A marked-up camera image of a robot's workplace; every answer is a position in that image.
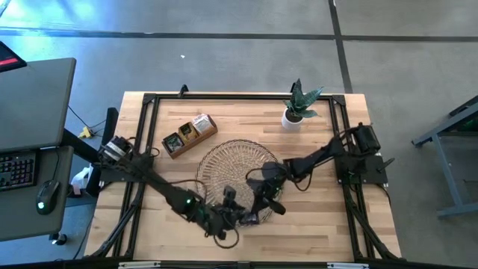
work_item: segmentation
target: computer keyboard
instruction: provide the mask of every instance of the computer keyboard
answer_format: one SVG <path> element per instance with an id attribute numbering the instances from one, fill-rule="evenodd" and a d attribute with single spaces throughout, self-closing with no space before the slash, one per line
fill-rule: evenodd
<path id="1" fill-rule="evenodd" d="M 36 152 L 0 154 L 0 191 L 35 186 Z"/>

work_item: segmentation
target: black clamp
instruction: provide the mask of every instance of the black clamp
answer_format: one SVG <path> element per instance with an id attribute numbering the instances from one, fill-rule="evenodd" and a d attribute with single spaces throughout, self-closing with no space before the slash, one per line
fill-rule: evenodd
<path id="1" fill-rule="evenodd" d="M 332 95 L 332 100 L 336 101 L 339 105 L 345 106 L 345 96 L 344 95 Z"/>
<path id="2" fill-rule="evenodd" d="M 178 98 L 182 99 L 184 93 L 188 91 L 189 89 L 187 88 L 187 85 L 186 84 L 182 85 L 181 90 L 179 91 L 179 94 L 178 94 Z"/>

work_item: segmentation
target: yellow object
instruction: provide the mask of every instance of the yellow object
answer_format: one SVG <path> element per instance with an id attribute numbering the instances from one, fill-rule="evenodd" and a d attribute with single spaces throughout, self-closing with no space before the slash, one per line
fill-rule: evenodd
<path id="1" fill-rule="evenodd" d="M 88 127 L 83 127 L 83 131 L 80 133 L 80 135 L 78 136 L 79 138 L 90 138 L 92 137 L 93 134 L 91 132 L 91 130 L 88 129 Z"/>

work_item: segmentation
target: woven basket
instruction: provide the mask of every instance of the woven basket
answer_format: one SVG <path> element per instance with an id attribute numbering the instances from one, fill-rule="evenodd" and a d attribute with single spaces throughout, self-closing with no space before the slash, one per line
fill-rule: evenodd
<path id="1" fill-rule="evenodd" d="M 252 208 L 254 193 L 246 183 L 246 174 L 268 161 L 277 162 L 276 157 L 262 145 L 249 140 L 230 140 L 213 148 L 199 164 L 196 179 L 205 183 L 209 203 L 222 203 L 224 187 L 236 190 L 235 201 L 247 210 Z M 263 179 L 261 171 L 253 171 L 249 177 Z M 201 184 L 196 184 L 198 194 L 204 193 Z M 279 201 L 280 194 L 274 200 Z M 272 214 L 270 208 L 259 212 L 259 223 Z"/>

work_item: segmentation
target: gray floor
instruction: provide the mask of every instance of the gray floor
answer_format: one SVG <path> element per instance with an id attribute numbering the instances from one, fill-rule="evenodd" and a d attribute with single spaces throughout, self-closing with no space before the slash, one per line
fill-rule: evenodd
<path id="1" fill-rule="evenodd" d="M 336 0 L 342 34 L 476 36 L 471 0 Z M 221 34 L 333 34 L 327 0 L 34 1 L 12 0 L 4 28 Z M 286 92 L 304 88 L 343 93 L 333 40 L 134 39 L 0 36 L 27 61 L 75 57 L 70 105 L 87 123 L 119 107 L 126 90 Z M 439 220 L 452 205 L 432 145 L 412 138 L 478 94 L 478 43 L 345 42 L 354 93 L 364 93 L 388 168 L 392 209 L 403 257 L 476 267 L 478 214 Z M 81 131 L 68 114 L 66 126 Z M 99 145 L 99 140 L 90 140 Z M 66 231 L 84 230 L 91 208 L 74 207 Z M 41 238 L 0 243 L 0 263 L 68 259 L 72 244 L 46 248 Z"/>

